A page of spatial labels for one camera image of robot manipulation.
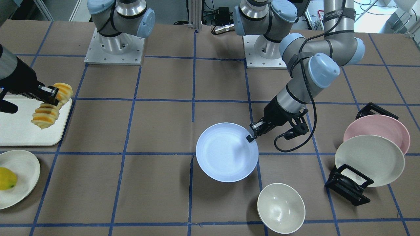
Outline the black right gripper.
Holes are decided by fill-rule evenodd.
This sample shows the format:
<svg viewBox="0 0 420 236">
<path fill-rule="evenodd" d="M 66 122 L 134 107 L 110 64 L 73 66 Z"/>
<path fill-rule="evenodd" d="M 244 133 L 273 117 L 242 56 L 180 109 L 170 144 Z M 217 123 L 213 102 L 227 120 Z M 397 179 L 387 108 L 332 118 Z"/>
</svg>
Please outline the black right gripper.
<svg viewBox="0 0 420 236">
<path fill-rule="evenodd" d="M 28 94 L 36 91 L 36 99 L 43 103 L 57 106 L 59 89 L 43 86 L 35 71 L 11 51 L 0 45 L 1 88 L 12 94 Z"/>
</svg>

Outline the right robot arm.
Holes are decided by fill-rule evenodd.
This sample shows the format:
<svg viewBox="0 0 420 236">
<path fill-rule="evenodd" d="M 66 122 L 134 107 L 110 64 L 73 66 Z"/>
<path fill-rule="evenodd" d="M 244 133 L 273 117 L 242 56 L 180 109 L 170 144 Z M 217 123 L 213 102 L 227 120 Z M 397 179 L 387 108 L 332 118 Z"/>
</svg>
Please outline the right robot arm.
<svg viewBox="0 0 420 236">
<path fill-rule="evenodd" d="M 89 14 L 96 26 L 85 63 L 92 65 L 134 65 L 143 59 L 145 39 L 156 23 L 156 14 L 145 0 L 89 0 Z M 6 94 L 21 95 L 57 106 L 66 103 L 70 90 L 61 85 L 46 86 L 35 71 L 3 45 L 0 48 L 1 112 L 16 113 L 18 107 L 4 100 Z"/>
</svg>

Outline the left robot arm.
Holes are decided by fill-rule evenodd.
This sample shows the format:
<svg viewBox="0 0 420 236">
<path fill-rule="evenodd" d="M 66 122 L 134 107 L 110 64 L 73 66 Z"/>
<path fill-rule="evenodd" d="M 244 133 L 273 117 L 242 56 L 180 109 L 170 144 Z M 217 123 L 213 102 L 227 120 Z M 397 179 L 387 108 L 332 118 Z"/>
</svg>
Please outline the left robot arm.
<svg viewBox="0 0 420 236">
<path fill-rule="evenodd" d="M 261 35 L 278 43 L 279 54 L 291 80 L 264 108 L 263 117 L 250 125 L 252 142 L 275 127 L 289 123 L 289 140 L 308 132 L 304 119 L 310 103 L 338 77 L 341 66 L 358 63 L 365 53 L 354 36 L 356 12 L 352 0 L 324 1 L 324 32 L 306 39 L 290 33 L 297 9 L 288 0 L 243 0 L 233 11 L 238 35 Z"/>
</svg>

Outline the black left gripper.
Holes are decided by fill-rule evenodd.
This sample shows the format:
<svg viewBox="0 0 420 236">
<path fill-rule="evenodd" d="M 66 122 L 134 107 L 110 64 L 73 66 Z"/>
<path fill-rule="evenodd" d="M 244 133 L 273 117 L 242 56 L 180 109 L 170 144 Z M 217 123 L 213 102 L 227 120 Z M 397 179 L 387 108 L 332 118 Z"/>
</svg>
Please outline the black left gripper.
<svg viewBox="0 0 420 236">
<path fill-rule="evenodd" d="M 266 133 L 266 130 L 272 130 L 275 127 L 280 127 L 287 123 L 287 114 L 294 114 L 286 111 L 279 105 L 276 98 L 273 98 L 264 108 L 264 116 L 262 120 L 250 124 L 249 135 L 246 140 L 251 143 Z"/>
</svg>

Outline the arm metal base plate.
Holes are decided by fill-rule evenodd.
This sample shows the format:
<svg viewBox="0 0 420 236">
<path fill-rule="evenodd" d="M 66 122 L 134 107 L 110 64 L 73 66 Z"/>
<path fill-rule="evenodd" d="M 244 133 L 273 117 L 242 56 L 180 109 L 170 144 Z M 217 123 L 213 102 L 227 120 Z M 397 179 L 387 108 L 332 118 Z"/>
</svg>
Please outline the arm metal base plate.
<svg viewBox="0 0 420 236">
<path fill-rule="evenodd" d="M 242 39 L 248 69 L 286 69 L 279 42 L 271 42 L 263 35 L 246 35 Z"/>
<path fill-rule="evenodd" d="M 94 29 L 84 62 L 91 65 L 141 66 L 146 41 L 146 38 L 127 33 L 105 37 Z"/>
</svg>

